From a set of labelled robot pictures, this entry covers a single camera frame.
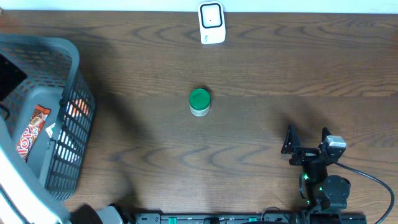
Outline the green lid jar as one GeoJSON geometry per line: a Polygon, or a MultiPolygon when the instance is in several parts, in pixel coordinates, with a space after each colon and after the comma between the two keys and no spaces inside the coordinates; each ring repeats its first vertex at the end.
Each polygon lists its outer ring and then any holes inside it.
{"type": "Polygon", "coordinates": [[[202,88],[194,89],[189,96],[190,111],[193,115],[202,117],[208,114],[211,105],[210,94],[202,88]]]}

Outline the orange chocolate bar wrapper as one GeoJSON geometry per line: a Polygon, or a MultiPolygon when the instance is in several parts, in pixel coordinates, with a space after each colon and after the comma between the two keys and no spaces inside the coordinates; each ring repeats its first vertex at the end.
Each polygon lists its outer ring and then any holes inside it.
{"type": "Polygon", "coordinates": [[[16,151],[24,161],[27,160],[50,112],[51,109],[40,105],[35,106],[30,121],[16,145],[16,151]]]}

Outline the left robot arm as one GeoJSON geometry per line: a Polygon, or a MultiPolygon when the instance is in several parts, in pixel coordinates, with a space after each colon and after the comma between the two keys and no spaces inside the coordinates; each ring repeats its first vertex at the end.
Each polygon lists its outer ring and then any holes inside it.
{"type": "Polygon", "coordinates": [[[96,102],[71,54],[1,53],[1,197],[4,221],[130,223],[115,204],[69,212],[96,102]]]}

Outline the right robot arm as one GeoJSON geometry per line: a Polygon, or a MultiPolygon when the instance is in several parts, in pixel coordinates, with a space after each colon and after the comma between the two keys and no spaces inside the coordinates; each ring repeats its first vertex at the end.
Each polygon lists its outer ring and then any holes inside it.
{"type": "Polygon", "coordinates": [[[327,167],[343,155],[347,143],[341,136],[332,135],[328,128],[322,129],[322,140],[318,147],[302,147],[295,127],[287,128],[281,149],[291,156],[289,164],[301,166],[299,177],[300,196],[307,200],[310,208],[319,211],[341,211],[347,207],[350,181],[338,175],[329,175],[327,167]]]}

